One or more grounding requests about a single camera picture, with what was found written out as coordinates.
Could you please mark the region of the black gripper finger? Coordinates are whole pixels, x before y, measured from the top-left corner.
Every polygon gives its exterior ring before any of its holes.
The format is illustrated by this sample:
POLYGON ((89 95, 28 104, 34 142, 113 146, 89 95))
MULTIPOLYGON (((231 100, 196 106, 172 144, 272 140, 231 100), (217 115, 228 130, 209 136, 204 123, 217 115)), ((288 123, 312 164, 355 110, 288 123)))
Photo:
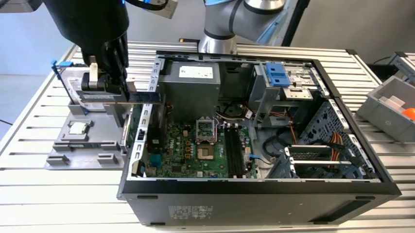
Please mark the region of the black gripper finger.
POLYGON ((97 64, 94 56, 88 57, 89 70, 82 74, 81 90, 84 92, 108 92, 120 94, 125 87, 125 69, 120 66, 114 71, 106 72, 97 64))
POLYGON ((125 69, 128 67, 128 41, 126 36, 120 36, 112 41, 112 77, 116 84, 121 84, 125 80, 125 69))

